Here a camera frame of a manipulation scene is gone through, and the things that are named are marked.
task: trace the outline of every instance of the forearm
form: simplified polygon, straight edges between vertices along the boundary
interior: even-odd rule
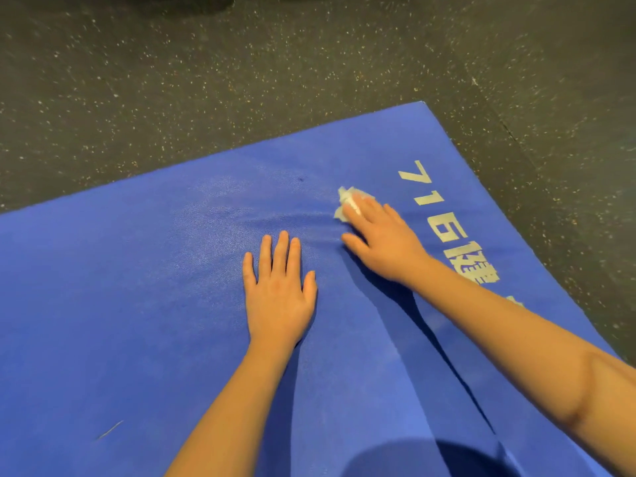
[[[636,469],[636,371],[576,335],[465,279],[420,262],[408,286],[477,344],[530,401],[624,474]]]
[[[166,477],[252,476],[265,421],[290,355],[250,346]]]

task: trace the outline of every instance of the person's left hand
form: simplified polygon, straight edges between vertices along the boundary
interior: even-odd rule
[[[250,345],[269,346],[291,354],[303,336],[315,308],[315,272],[307,273],[300,286],[300,241],[293,238],[287,256],[290,235],[282,231],[272,263],[272,237],[265,235],[258,261],[258,283],[254,258],[243,258],[243,284],[249,326]]]

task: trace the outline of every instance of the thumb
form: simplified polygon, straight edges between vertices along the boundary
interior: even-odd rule
[[[366,256],[369,254],[369,247],[366,245],[364,241],[362,241],[358,236],[351,233],[345,233],[342,235],[342,242],[345,243],[345,246],[349,248],[349,250],[356,256],[358,256],[362,262],[366,259]]]
[[[316,284],[316,272],[309,271],[305,276],[305,282],[303,283],[303,296],[305,296],[306,302],[312,305],[312,312],[316,304],[317,294],[318,285]]]

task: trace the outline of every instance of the hand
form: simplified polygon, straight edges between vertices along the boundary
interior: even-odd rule
[[[380,205],[370,197],[354,195],[360,216],[349,204],[343,211],[366,243],[354,234],[342,235],[342,241],[372,271],[386,279],[409,286],[415,269],[430,260],[415,233],[388,204]]]
[[[250,346],[267,346],[288,353],[303,336],[315,308],[315,272],[307,273],[300,286],[300,241],[291,240],[290,256],[287,248],[290,235],[282,231],[272,264],[272,237],[261,242],[258,260],[258,283],[254,276],[254,258],[250,252],[243,258],[243,284],[249,326]]]

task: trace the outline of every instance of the white tissue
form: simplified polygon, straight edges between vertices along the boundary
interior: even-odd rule
[[[375,199],[370,194],[367,194],[366,192],[361,191],[360,189],[356,189],[355,187],[350,187],[348,189],[345,189],[344,187],[341,187],[340,189],[338,189],[338,196],[340,197],[340,207],[338,207],[336,209],[336,214],[333,215],[333,217],[335,219],[339,219],[343,223],[348,223],[349,222],[349,220],[346,218],[345,214],[342,212],[342,205],[343,204],[349,204],[352,208],[354,208],[354,210],[358,214],[361,214],[360,208],[357,206],[357,204],[353,200],[353,195],[354,194],[360,194],[361,196],[371,197],[371,198]]]

